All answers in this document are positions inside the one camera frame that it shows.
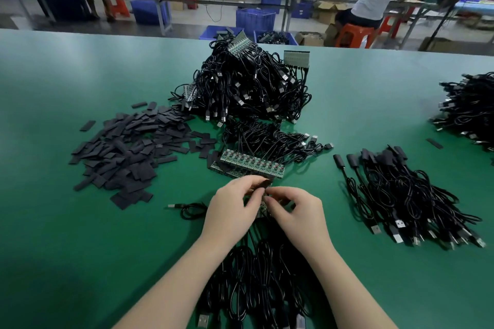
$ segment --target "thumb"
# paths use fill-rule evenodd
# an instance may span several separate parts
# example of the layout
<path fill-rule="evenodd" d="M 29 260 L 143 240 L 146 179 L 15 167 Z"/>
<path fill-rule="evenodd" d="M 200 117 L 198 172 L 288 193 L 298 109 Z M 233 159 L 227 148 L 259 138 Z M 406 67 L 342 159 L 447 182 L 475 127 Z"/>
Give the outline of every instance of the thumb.
<path fill-rule="evenodd" d="M 259 211 L 259 207 L 261 206 L 261 200 L 262 200 L 262 196 L 264 195 L 264 190 L 265 189 L 263 187 L 260 187 L 257 190 L 255 190 L 250 196 L 247 205 L 245 206 L 245 208 L 247 208 L 249 213 L 252 214 L 254 217 L 257 214 L 257 211 Z"/>
<path fill-rule="evenodd" d="M 286 209 L 282 207 L 280 203 L 277 202 L 276 199 L 265 196 L 264 197 L 264 202 L 266 203 L 269 213 L 275 218 L 275 220 L 278 222 L 278 224 L 283 227 L 283 225 L 288 221 L 290 218 L 290 214 L 287 212 Z"/>

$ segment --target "pile of usb cables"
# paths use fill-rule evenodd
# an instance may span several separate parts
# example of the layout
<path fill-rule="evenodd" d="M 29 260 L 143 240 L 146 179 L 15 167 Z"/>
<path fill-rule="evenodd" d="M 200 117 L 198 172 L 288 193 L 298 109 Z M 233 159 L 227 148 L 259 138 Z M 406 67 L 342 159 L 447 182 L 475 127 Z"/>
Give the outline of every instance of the pile of usb cables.
<path fill-rule="evenodd" d="M 250 156 L 287 165 L 302 163 L 307 157 L 331 150 L 331 143 L 317 142 L 317 135 L 285 133 L 281 122 L 266 123 L 253 118 L 237 120 L 229 116 L 223 131 L 223 143 Z"/>
<path fill-rule="evenodd" d="M 451 130 L 494 151 L 494 72 L 463 77 L 459 83 L 439 83 L 448 99 L 439 104 L 442 117 L 432 122 L 438 131 Z"/>
<path fill-rule="evenodd" d="M 169 207 L 180 208 L 185 220 L 205 216 L 207 210 L 198 203 Z M 258 328 L 304 328 L 312 305 L 300 288 L 300 276 L 310 270 L 276 221 L 264 212 L 209 279 L 197 304 L 197 326 L 221 327 L 222 311 L 235 329 L 243 327 L 247 315 Z"/>
<path fill-rule="evenodd" d="M 194 83 L 181 85 L 183 95 L 175 89 L 170 100 L 206 120 L 218 120 L 219 126 L 228 116 L 295 123 L 312 97 L 306 86 L 308 64 L 287 66 L 277 53 L 240 35 L 211 42 L 213 52 L 195 71 Z"/>
<path fill-rule="evenodd" d="M 456 207 L 459 199 L 434 186 L 426 172 L 411 170 L 400 147 L 388 146 L 377 155 L 363 149 L 360 161 L 347 155 L 357 180 L 347 175 L 341 156 L 333 157 L 343 172 L 355 214 L 374 234 L 381 233 L 382 223 L 397 243 L 420 245 L 427 237 L 453 250 L 460 242 L 485 246 L 471 229 L 482 219 L 461 212 Z"/>

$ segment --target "hand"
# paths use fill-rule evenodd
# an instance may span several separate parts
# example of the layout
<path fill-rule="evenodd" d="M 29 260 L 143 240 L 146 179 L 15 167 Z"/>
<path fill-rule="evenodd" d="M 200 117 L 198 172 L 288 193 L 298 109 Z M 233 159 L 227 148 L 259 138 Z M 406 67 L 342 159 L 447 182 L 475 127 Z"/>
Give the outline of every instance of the hand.
<path fill-rule="evenodd" d="M 306 259 L 313 259 L 319 252 L 332 249 L 323 203 L 319 198 L 295 187 L 269 187 L 266 194 L 273 196 L 264 197 L 269 212 Z M 278 200 L 281 199 L 295 202 L 292 213 L 280 205 Z"/>
<path fill-rule="evenodd" d="M 207 207 L 201 238 L 230 251 L 254 222 L 264 188 L 255 190 L 245 207 L 244 196 L 265 180 L 261 176 L 244 176 L 218 189 Z"/>

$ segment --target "finger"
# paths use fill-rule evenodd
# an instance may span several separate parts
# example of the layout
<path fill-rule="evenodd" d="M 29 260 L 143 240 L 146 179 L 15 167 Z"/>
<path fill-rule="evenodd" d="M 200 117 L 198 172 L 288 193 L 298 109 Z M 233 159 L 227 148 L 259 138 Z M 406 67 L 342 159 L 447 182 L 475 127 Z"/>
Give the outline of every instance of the finger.
<path fill-rule="evenodd" d="M 296 202 L 301 202 L 304 197 L 310 195 L 307 191 L 297 187 L 276 186 L 266 189 L 266 194 L 272 195 L 275 199 L 289 199 Z"/>
<path fill-rule="evenodd" d="M 236 188 L 242 191 L 242 194 L 245 194 L 251 187 L 253 186 L 255 187 L 263 183 L 266 179 L 267 178 L 265 177 L 250 175 L 250 176 L 243 176 L 241 178 L 236 178 L 230 181 L 228 184 L 235 186 Z"/>
<path fill-rule="evenodd" d="M 279 225 L 283 227 L 283 224 L 285 224 L 290 219 L 291 215 L 274 198 L 265 196 L 264 202 L 268 207 L 269 213 L 275 218 Z"/>
<path fill-rule="evenodd" d="M 247 211 L 249 211 L 249 214 L 252 215 L 253 219 L 256 217 L 257 211 L 259 211 L 259 207 L 261 206 L 261 200 L 262 196 L 264 195 L 264 190 L 265 189 L 263 187 L 255 190 L 249 201 L 247 202 L 247 205 L 245 206 Z"/>

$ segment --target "right hand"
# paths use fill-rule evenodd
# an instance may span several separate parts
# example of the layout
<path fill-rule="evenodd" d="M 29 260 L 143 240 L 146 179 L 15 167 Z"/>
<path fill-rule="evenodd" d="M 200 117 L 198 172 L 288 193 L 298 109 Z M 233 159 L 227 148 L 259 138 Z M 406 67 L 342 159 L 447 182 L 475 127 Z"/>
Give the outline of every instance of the right hand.
<path fill-rule="evenodd" d="M 333 248 L 319 198 L 296 187 L 269 187 L 266 194 L 272 195 L 264 197 L 269 212 L 306 259 Z M 282 199 L 295 202 L 291 213 L 278 202 Z"/>

